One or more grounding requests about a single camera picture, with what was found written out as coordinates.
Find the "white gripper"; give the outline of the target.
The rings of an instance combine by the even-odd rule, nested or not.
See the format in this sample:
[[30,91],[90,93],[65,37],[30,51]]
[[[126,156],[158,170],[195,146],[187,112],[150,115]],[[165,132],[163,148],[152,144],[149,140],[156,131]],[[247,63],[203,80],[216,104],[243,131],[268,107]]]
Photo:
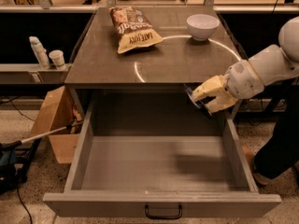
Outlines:
[[225,76],[214,76],[195,90],[192,98],[202,101],[207,97],[210,101],[205,104],[209,113],[216,113],[236,104],[237,99],[249,99],[264,90],[263,82],[247,60],[241,60],[231,65]]

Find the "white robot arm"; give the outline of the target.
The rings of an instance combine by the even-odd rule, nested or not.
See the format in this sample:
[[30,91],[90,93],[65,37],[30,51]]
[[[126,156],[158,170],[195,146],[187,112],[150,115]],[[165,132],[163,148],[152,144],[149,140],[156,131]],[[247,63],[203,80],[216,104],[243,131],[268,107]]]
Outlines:
[[266,86],[299,76],[299,17],[287,21],[271,45],[247,60],[231,65],[224,75],[214,76],[188,95],[209,114],[252,98]]

